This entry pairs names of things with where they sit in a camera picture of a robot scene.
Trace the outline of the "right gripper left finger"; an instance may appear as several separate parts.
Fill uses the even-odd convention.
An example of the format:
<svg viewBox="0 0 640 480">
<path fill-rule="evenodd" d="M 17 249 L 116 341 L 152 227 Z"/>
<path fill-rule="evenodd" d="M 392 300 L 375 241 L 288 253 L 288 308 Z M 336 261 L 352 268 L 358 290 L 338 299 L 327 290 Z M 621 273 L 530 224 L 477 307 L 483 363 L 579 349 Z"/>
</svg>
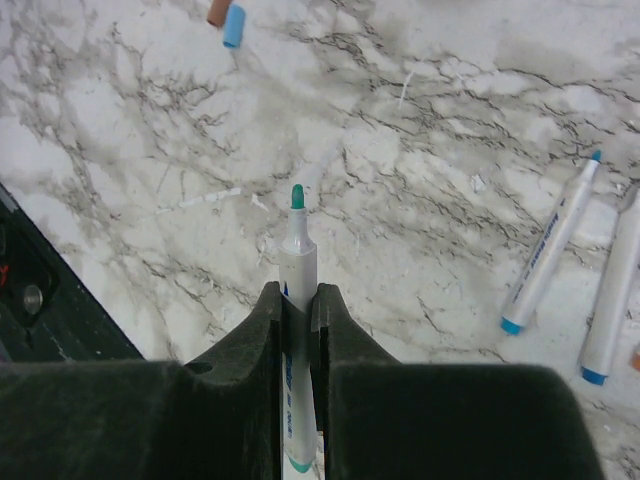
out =
<svg viewBox="0 0 640 480">
<path fill-rule="evenodd" d="M 193 361 L 1 368 L 5 479 L 276 479 L 282 298 Z"/>
</svg>

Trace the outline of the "teal cap marker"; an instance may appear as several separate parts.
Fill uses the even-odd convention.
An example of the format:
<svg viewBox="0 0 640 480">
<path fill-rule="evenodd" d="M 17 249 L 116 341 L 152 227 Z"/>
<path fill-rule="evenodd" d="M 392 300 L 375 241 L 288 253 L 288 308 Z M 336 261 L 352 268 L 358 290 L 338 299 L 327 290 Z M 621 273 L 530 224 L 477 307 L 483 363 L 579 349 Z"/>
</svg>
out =
<svg viewBox="0 0 640 480">
<path fill-rule="evenodd" d="M 307 472 L 317 449 L 311 378 L 312 303 L 317 292 L 317 245 L 308 232 L 304 188 L 292 187 L 287 232 L 279 251 L 282 324 L 283 447 L 293 468 Z"/>
</svg>

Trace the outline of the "light blue marker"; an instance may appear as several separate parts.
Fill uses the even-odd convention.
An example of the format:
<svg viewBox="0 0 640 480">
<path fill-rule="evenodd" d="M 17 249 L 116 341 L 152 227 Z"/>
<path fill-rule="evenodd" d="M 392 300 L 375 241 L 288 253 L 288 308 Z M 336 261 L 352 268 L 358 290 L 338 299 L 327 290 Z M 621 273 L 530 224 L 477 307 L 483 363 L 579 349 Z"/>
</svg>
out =
<svg viewBox="0 0 640 480">
<path fill-rule="evenodd" d="M 577 223 L 590 198 L 595 173 L 601 165 L 598 150 L 586 161 L 581 172 L 569 180 L 552 209 L 518 279 L 505 300 L 500 327 L 509 335 L 518 335 L 528 324 L 544 294 Z"/>
</svg>

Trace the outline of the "light blue pen cap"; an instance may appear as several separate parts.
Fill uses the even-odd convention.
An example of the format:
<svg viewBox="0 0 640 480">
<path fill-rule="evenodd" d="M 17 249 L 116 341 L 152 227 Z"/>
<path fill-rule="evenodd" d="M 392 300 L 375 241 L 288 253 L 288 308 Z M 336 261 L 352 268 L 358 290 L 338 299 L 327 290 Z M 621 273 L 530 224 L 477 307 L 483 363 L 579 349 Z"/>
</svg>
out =
<svg viewBox="0 0 640 480">
<path fill-rule="evenodd" d="M 243 39 L 246 12 L 243 7 L 232 3 L 227 11 L 223 31 L 223 45 L 229 49 L 239 48 Z"/>
</svg>

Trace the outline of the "brown pen cap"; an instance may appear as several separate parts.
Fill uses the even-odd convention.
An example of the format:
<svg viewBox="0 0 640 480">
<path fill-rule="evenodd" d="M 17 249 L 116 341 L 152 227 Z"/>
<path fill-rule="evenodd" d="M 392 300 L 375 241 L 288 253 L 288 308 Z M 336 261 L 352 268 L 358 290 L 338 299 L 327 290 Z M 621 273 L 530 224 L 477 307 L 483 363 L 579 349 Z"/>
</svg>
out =
<svg viewBox="0 0 640 480">
<path fill-rule="evenodd" d="M 222 28 L 232 2 L 233 0 L 212 0 L 206 21 L 216 28 Z"/>
</svg>

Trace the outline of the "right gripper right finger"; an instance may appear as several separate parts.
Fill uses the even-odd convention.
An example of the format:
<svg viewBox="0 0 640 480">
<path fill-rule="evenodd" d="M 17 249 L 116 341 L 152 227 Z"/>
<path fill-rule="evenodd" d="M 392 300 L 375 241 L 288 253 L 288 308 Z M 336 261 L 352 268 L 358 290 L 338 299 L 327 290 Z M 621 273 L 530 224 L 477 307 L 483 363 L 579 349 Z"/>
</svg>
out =
<svg viewBox="0 0 640 480">
<path fill-rule="evenodd" d="M 600 479 L 579 405 L 553 370 L 406 364 L 322 284 L 312 324 L 325 377 L 330 479 Z"/>
</svg>

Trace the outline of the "brown cap marker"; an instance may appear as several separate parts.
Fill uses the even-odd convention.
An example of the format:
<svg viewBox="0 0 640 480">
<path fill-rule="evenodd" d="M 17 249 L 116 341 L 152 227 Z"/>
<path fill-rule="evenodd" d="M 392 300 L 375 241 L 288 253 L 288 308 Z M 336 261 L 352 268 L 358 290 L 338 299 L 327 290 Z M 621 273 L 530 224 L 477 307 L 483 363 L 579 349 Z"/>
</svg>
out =
<svg viewBox="0 0 640 480">
<path fill-rule="evenodd" d="M 633 350 L 629 365 L 636 371 L 640 371 L 640 344 L 637 344 Z"/>
</svg>

